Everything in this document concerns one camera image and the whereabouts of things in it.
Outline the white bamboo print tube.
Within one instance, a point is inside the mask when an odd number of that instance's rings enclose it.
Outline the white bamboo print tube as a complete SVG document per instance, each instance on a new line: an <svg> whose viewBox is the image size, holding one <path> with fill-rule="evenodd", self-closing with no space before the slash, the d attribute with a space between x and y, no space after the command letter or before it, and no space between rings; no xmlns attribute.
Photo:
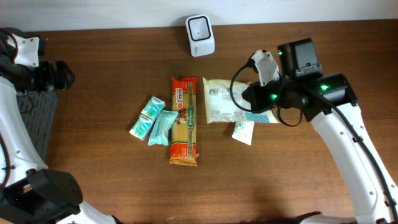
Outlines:
<svg viewBox="0 0 398 224"><path fill-rule="evenodd" d="M232 138L250 146L252 144L253 131L253 121L237 121L235 122Z"/></svg>

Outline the cream snack bag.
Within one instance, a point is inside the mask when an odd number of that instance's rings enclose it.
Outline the cream snack bag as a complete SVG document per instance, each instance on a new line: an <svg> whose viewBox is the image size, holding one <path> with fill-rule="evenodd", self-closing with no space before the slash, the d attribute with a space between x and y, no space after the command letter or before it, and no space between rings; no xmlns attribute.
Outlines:
<svg viewBox="0 0 398 224"><path fill-rule="evenodd" d="M232 101L229 80L203 78L205 94L206 122L245 122L279 123L272 110L254 114L239 109Z"/></svg>

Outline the teal tissue pack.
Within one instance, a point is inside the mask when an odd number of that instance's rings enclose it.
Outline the teal tissue pack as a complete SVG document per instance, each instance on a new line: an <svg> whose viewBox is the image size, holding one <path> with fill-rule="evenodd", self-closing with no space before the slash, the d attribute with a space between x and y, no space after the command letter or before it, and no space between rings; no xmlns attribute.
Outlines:
<svg viewBox="0 0 398 224"><path fill-rule="evenodd" d="M153 123L154 121L152 119L140 114L137 122L130 129L129 134L143 141L148 135Z"/></svg>
<svg viewBox="0 0 398 224"><path fill-rule="evenodd" d="M152 96L148 103L145 105L144 109L141 111L141 114L155 121L155 119L158 117L164 107L165 101L162 101L159 98Z"/></svg>

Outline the orange spaghetti packet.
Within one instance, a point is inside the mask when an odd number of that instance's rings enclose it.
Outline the orange spaghetti packet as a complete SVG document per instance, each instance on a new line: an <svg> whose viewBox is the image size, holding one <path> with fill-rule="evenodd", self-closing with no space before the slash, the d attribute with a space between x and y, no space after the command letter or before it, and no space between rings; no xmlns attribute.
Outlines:
<svg viewBox="0 0 398 224"><path fill-rule="evenodd" d="M172 111L170 163L197 167L197 78L172 78Z"/></svg>

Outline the teal wet wipes pack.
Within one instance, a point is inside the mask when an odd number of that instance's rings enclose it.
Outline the teal wet wipes pack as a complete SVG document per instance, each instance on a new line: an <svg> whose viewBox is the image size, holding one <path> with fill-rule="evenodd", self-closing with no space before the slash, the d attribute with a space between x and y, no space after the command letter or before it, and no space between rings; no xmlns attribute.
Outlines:
<svg viewBox="0 0 398 224"><path fill-rule="evenodd" d="M177 116L178 113L176 111L162 110L160 112L149 137L149 146L155 144L163 146L169 145L169 131L177 119Z"/></svg>

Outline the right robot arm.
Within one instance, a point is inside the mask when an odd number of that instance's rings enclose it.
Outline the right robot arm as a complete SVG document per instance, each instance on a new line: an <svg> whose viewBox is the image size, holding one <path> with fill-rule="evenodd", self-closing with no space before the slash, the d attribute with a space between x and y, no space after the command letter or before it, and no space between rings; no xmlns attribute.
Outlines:
<svg viewBox="0 0 398 224"><path fill-rule="evenodd" d="M397 223L397 184L369 137L348 79L341 73L324 75L310 38L280 45L278 56L275 60L270 52L258 50L244 65L259 75L242 94L249 112L298 109L328 147L354 207L352 218L312 212L294 221Z"/></svg>

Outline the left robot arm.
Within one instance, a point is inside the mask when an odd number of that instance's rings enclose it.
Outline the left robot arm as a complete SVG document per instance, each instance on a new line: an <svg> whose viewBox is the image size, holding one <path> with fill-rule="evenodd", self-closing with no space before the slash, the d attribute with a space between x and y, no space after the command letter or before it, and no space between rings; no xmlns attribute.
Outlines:
<svg viewBox="0 0 398 224"><path fill-rule="evenodd" d="M19 95L50 93L72 87L76 76L66 62L41 62L46 41L38 35L1 29L1 218L11 223L111 223L83 199L77 180L51 170L37 153Z"/></svg>

